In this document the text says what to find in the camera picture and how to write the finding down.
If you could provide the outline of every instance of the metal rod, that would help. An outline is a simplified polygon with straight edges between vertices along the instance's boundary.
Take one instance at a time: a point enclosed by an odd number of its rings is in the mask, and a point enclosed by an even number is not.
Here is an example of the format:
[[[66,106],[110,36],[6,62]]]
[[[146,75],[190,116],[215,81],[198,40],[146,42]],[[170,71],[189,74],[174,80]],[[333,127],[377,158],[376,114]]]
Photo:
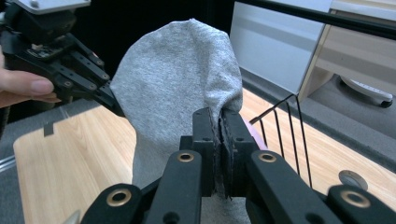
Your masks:
[[[260,127],[262,128],[262,140],[264,141],[264,144],[268,146],[267,136],[265,135],[264,124],[262,123],[262,119],[260,119]]]
[[[267,114],[271,113],[273,110],[275,110],[278,106],[280,106],[281,104],[283,104],[284,102],[286,102],[287,100],[289,100],[290,97],[294,96],[293,94],[289,95],[288,97],[286,97],[285,99],[277,102],[275,105],[273,105],[271,108],[267,109],[266,111],[262,112],[259,116],[257,116],[254,119],[251,119],[249,121],[250,124],[254,124],[257,121],[259,121],[260,119],[262,119],[263,117],[265,117]]]
[[[325,24],[353,30],[368,35],[376,35],[387,39],[396,40],[396,26],[381,24],[378,22],[351,19],[349,17],[334,15],[326,12],[316,11],[304,7],[295,7],[273,1],[260,0],[236,0],[254,7],[261,7],[273,11],[289,14],[292,16],[323,22]]]
[[[312,175],[311,175],[311,167],[309,165],[308,148],[306,146],[306,140],[305,140],[303,116],[301,114],[300,103],[298,101],[298,97],[297,96],[295,96],[295,100],[296,100],[296,103],[297,103],[297,109],[298,109],[298,115],[299,115],[299,119],[300,119],[301,132],[302,132],[302,136],[303,136],[304,152],[305,152],[305,160],[306,160],[306,169],[308,171],[309,187],[312,188]]]
[[[0,160],[0,173],[16,165],[15,156]]]
[[[285,158],[285,150],[283,149],[282,134],[280,132],[279,118],[277,116],[276,110],[274,110],[274,116],[275,116],[275,121],[276,121],[277,138],[279,139],[280,152],[281,152],[282,158]]]
[[[293,128],[293,121],[291,117],[291,112],[290,112],[290,105],[289,103],[286,103],[286,107],[288,108],[288,114],[289,114],[289,124],[290,124],[290,132],[291,132],[291,141],[293,143],[293,149],[294,149],[294,159],[296,161],[296,168],[297,168],[297,174],[300,174],[300,164],[298,162],[298,152],[297,152],[297,145],[296,145],[296,138],[294,135],[294,128]]]

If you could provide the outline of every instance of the fingernail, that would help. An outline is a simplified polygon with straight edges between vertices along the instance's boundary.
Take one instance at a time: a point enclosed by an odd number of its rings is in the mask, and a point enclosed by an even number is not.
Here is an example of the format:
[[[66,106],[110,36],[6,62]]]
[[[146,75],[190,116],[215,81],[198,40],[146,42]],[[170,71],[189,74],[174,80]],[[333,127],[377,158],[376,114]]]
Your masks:
[[[53,91],[53,85],[48,80],[36,80],[33,81],[31,86],[31,91],[38,94],[47,94]]]

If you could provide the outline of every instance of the gray sock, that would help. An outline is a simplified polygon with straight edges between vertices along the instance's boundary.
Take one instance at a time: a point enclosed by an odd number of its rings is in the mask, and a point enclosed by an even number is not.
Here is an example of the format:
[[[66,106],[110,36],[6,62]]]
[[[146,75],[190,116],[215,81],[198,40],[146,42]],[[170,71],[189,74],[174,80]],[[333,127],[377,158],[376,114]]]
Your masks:
[[[139,188],[161,177],[180,136],[192,135],[194,111],[210,107],[217,125],[222,108],[242,106],[242,78],[229,37],[196,20],[171,22],[139,39],[110,88],[136,130],[133,184]],[[237,199],[217,196],[203,199],[202,213],[202,223],[246,218]]]

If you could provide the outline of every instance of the robotic arm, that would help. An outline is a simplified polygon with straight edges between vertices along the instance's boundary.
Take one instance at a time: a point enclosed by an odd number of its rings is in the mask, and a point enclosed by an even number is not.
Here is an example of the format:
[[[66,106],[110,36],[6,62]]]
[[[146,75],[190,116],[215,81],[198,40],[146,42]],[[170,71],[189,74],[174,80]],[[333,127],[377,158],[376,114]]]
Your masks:
[[[76,22],[72,9],[85,0],[17,0],[7,7],[2,33],[5,67],[49,79],[58,98],[95,100],[124,116],[109,88],[104,62],[69,32]]]
[[[251,223],[393,223],[396,213],[371,193],[349,185],[328,195],[309,188],[275,152],[259,150],[240,115],[223,109],[220,147],[208,108],[192,115],[192,135],[180,137],[160,179],[143,189],[117,184],[103,190],[84,214],[91,223],[202,223],[202,197],[223,176],[225,197],[246,198]],[[214,151],[219,150],[219,166]]]

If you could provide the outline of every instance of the wooden surface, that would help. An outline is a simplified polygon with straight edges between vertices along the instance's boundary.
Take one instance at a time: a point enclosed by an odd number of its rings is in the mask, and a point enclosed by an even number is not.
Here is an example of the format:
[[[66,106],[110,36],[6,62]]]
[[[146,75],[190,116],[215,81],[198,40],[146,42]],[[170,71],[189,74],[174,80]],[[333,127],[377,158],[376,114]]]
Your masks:
[[[241,115],[252,119],[270,107],[244,92]],[[288,117],[279,112],[286,160],[295,168]],[[268,147],[278,151],[274,116],[264,124]],[[298,127],[299,122],[292,123]],[[313,187],[326,193],[340,184],[338,173],[351,170],[368,182],[368,190],[396,210],[396,175],[337,143],[312,127],[304,126]],[[294,130],[297,148],[303,148],[301,131]],[[15,145],[23,213],[26,223],[62,223],[76,210],[83,215],[97,195],[117,183],[130,183],[135,145],[134,129],[103,107],[54,124],[54,134],[28,133]],[[307,180],[304,153],[300,170]]]
[[[244,106],[240,114],[245,119],[250,120],[271,106],[253,93],[244,91]],[[277,111],[283,148],[285,149],[285,160],[296,170],[289,117],[282,110],[279,109]],[[267,133],[268,148],[280,154],[274,117],[274,114],[269,114],[265,117],[263,123]],[[298,129],[300,123],[298,119],[292,119],[292,123],[298,149],[301,176],[308,183],[302,131]],[[260,130],[260,124],[256,124],[254,127]],[[338,177],[341,171],[353,171],[364,178],[370,193],[396,211],[396,174],[307,124],[304,125],[304,133],[308,148],[313,189],[327,195],[330,186],[341,184]]]
[[[28,133],[14,144],[26,223],[63,223],[83,215],[98,194],[131,183],[135,133],[104,107]]]

